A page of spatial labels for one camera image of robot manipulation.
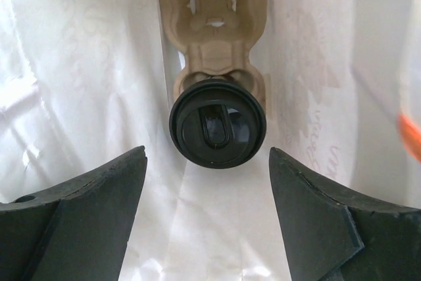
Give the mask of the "black cup lid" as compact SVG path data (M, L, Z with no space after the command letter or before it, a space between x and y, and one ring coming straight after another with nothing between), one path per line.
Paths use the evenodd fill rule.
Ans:
M250 160L266 135L266 115L246 89L208 79L187 88L175 101L169 130L177 150L196 165L233 168Z

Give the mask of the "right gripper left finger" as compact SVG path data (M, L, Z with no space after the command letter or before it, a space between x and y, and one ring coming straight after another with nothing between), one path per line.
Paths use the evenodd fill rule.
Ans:
M1 205L2 280L118 280L145 181L135 147Z

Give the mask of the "cream paper bag orange handles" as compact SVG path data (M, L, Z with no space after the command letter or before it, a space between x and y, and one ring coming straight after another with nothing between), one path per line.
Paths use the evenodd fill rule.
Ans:
M173 146L168 115L184 58L159 0L1 0L1 200L142 145L147 175L121 280L289 280L268 170L277 147L358 192L420 206L420 163L396 114L420 119L420 0L268 0L250 54L268 133L216 171Z

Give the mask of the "brown pulp cup carrier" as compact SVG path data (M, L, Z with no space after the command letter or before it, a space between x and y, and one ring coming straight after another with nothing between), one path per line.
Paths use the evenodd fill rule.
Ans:
M238 84L266 106L264 78L249 54L264 33L268 0L159 0L159 6L164 34L185 59L174 99L214 78Z

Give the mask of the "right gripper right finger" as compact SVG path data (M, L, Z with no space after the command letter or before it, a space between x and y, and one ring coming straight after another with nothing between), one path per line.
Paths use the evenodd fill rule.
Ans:
M420 210L349 189L287 153L269 155L293 280L419 280Z

